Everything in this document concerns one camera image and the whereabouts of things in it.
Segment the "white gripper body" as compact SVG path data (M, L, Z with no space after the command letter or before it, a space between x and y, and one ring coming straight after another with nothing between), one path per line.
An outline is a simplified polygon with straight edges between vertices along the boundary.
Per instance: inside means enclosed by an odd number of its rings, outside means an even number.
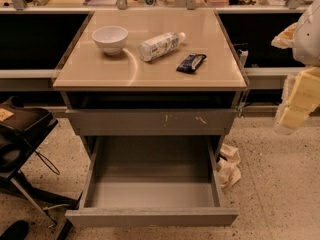
M314 0L299 18L292 50L296 61L320 66L320 0Z

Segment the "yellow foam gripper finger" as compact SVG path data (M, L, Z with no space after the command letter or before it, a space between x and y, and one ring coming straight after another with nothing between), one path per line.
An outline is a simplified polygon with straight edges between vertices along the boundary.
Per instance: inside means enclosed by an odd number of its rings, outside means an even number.
M281 98L274 129L276 133L290 135L320 105L320 68L306 67L297 75L288 75Z
M273 40L271 41L271 45L280 49L292 48L296 25L297 23L293 23L285 28L280 34L273 38Z

